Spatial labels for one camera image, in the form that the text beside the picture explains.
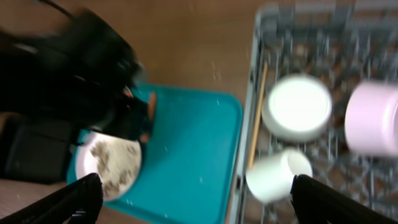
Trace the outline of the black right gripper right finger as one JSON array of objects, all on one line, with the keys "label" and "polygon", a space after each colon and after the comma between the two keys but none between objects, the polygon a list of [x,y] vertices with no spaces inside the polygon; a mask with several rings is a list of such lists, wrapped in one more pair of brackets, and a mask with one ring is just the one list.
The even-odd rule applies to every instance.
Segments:
[{"label": "black right gripper right finger", "polygon": [[397,224],[304,174],[294,177],[290,194],[299,223]]}]

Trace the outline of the white cup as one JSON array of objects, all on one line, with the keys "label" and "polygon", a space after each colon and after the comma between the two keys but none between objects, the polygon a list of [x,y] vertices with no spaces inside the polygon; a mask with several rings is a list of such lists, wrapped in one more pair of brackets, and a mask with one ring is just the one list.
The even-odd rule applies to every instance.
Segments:
[{"label": "white cup", "polygon": [[253,196],[262,203],[271,203],[290,195],[294,177],[312,176],[312,165],[300,150],[286,148],[255,162],[246,172],[246,183]]}]

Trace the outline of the white bowl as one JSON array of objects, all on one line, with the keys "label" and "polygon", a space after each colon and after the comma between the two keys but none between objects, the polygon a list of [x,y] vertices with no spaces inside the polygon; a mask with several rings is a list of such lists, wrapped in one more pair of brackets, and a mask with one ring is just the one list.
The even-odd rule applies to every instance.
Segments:
[{"label": "white bowl", "polygon": [[328,127],[333,102],[319,79],[294,74],[279,80],[263,101],[262,122],[276,138],[313,141]]}]

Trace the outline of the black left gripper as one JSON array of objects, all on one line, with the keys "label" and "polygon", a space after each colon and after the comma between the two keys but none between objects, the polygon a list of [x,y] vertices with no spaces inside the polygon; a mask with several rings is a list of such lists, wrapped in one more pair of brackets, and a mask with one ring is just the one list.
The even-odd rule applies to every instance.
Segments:
[{"label": "black left gripper", "polygon": [[153,130],[148,117],[148,102],[140,100],[130,90],[124,90],[110,118],[104,124],[93,126],[91,130],[142,143],[141,134]]}]

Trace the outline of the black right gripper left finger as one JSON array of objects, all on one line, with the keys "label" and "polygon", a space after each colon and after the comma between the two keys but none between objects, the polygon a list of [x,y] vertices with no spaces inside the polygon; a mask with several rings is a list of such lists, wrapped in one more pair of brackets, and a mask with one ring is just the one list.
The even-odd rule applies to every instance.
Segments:
[{"label": "black right gripper left finger", "polygon": [[3,224],[96,223],[103,205],[100,177],[91,173],[1,219]]}]

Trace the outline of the wooden chopstick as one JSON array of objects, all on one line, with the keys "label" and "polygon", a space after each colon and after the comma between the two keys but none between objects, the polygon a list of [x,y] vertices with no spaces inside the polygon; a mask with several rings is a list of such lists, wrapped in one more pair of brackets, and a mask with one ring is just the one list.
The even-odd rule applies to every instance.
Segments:
[{"label": "wooden chopstick", "polygon": [[249,155],[247,169],[252,169],[253,165],[254,165],[254,158],[255,158],[255,153],[256,153],[259,125],[260,125],[260,121],[261,121],[261,108],[262,108],[262,102],[264,99],[264,91],[265,91],[265,85],[266,85],[266,79],[267,79],[267,72],[268,72],[268,63],[266,62],[264,64],[262,77],[261,77],[261,85],[260,85],[259,97],[258,97],[258,101],[257,101],[256,114],[255,114],[255,118],[254,118],[251,149],[250,149],[250,155]]}]

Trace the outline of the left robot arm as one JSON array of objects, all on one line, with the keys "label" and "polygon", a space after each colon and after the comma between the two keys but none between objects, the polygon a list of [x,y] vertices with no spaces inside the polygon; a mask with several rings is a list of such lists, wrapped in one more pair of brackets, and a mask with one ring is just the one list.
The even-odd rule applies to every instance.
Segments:
[{"label": "left robot arm", "polygon": [[89,9],[56,33],[1,32],[1,113],[59,119],[146,143],[156,98],[136,98],[145,73],[133,48]]}]

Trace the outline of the white plate with food scraps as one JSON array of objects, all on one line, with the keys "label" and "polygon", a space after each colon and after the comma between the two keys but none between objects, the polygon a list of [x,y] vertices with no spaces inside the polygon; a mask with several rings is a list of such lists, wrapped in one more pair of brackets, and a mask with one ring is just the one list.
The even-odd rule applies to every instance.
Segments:
[{"label": "white plate with food scraps", "polygon": [[80,179],[96,173],[102,183],[103,200],[116,200],[124,195],[138,178],[142,150],[138,141],[89,132],[75,157],[75,175]]}]

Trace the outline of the small pink bowl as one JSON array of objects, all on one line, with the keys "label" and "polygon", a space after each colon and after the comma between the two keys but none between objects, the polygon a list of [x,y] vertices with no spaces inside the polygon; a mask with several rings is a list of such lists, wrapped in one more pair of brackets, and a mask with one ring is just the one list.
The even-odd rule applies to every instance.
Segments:
[{"label": "small pink bowl", "polygon": [[355,154],[397,156],[397,84],[357,85],[346,108],[345,139]]}]

